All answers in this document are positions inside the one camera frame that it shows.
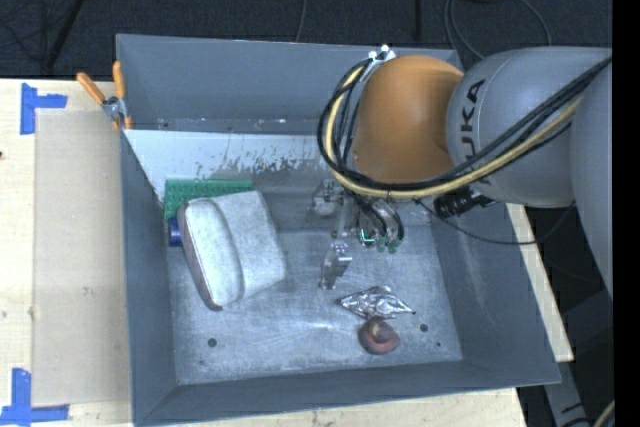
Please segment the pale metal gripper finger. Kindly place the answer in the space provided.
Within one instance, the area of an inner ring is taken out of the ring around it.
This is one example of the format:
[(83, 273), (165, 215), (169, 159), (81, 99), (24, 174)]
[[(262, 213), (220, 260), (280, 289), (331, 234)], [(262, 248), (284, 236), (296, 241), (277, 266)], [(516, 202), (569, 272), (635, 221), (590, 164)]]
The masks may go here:
[(347, 243), (331, 243), (321, 262), (318, 286), (323, 290), (334, 289), (336, 281), (344, 275), (351, 262), (352, 255)]
[(335, 179), (323, 179), (312, 193), (310, 211), (320, 217), (332, 216), (342, 202), (342, 185)]

